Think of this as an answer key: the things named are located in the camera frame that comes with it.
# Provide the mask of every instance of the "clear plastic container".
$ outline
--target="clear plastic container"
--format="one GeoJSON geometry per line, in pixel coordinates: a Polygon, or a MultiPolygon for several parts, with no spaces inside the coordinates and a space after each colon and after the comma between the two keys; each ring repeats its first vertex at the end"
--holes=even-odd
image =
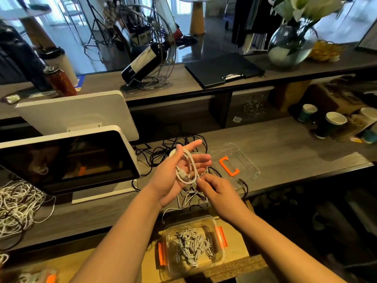
{"type": "Polygon", "coordinates": [[[162,242],[159,244],[161,280],[185,277],[224,263],[225,247],[227,247],[227,243],[224,232],[221,227],[217,226],[216,220],[210,215],[167,226],[162,234],[162,242]],[[188,264],[187,260],[182,255],[180,256],[179,262],[176,261],[176,233],[191,228],[196,228],[198,233],[202,234],[213,246],[212,258],[209,258],[205,253],[201,254],[198,257],[199,265],[197,267],[188,264]]]}
{"type": "Polygon", "coordinates": [[[238,179],[242,179],[248,184],[261,174],[254,163],[233,143],[228,143],[221,149],[210,152],[210,154],[212,156],[212,167],[223,178],[229,180],[236,189],[242,187],[237,181],[238,179]]]}

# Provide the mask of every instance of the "wine bottle label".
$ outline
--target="wine bottle label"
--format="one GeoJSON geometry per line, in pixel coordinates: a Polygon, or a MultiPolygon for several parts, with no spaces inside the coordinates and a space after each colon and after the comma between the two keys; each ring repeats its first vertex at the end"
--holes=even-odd
{"type": "Polygon", "coordinates": [[[148,64],[155,57],[155,52],[153,52],[153,50],[150,47],[148,47],[137,58],[135,58],[133,62],[131,62],[130,66],[132,67],[135,73],[138,73],[144,66],[146,66],[146,64],[148,64]]]}

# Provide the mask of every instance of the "bundle of white cables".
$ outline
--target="bundle of white cables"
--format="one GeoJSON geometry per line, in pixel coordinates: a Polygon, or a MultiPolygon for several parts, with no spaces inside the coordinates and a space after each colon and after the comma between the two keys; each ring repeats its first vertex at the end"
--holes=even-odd
{"type": "MultiPolygon", "coordinates": [[[[171,157],[174,154],[175,154],[175,149],[170,152],[169,157],[171,157]]],[[[191,202],[192,198],[195,197],[196,195],[198,197],[200,197],[202,200],[204,200],[205,203],[208,202],[208,199],[206,198],[204,193],[202,193],[198,190],[195,190],[196,181],[200,178],[201,175],[199,175],[198,170],[196,169],[195,161],[192,158],[190,151],[183,149],[183,157],[189,163],[188,174],[186,174],[186,172],[184,170],[182,170],[180,167],[177,166],[177,172],[176,172],[177,180],[186,184],[186,185],[191,185],[191,187],[193,187],[194,190],[182,189],[182,192],[186,193],[186,196],[185,196],[185,198],[182,202],[182,205],[179,202],[179,196],[177,196],[178,208],[169,208],[169,209],[166,209],[164,211],[163,216],[162,216],[162,223],[163,224],[165,223],[164,222],[164,215],[168,210],[181,210],[181,209],[183,209],[186,205],[188,205],[191,202]]]]}
{"type": "Polygon", "coordinates": [[[0,239],[27,231],[34,223],[49,219],[54,213],[56,197],[47,200],[54,200],[50,215],[42,221],[34,220],[45,199],[44,192],[22,180],[10,181],[0,188],[0,239]]]}

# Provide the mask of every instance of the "yellow basket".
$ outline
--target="yellow basket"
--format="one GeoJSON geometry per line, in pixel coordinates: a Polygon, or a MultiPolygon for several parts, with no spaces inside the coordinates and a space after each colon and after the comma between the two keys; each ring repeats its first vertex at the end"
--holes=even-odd
{"type": "Polygon", "coordinates": [[[316,61],[337,61],[343,47],[330,41],[318,40],[309,57],[316,61]]]}

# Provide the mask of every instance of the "left hand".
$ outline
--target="left hand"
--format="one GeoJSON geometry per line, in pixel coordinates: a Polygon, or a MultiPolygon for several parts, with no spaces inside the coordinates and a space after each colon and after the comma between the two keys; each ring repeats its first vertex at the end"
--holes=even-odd
{"type": "MultiPolygon", "coordinates": [[[[189,163],[182,159],[183,148],[192,151],[201,144],[202,140],[196,140],[183,147],[178,144],[175,154],[165,159],[156,168],[156,171],[148,183],[148,187],[153,189],[156,193],[162,207],[170,204],[185,186],[184,183],[177,181],[176,178],[176,166],[184,169],[186,173],[189,172],[189,163]]],[[[203,173],[206,167],[212,164],[209,154],[193,154],[192,158],[196,163],[195,165],[199,174],[203,173]]]]}

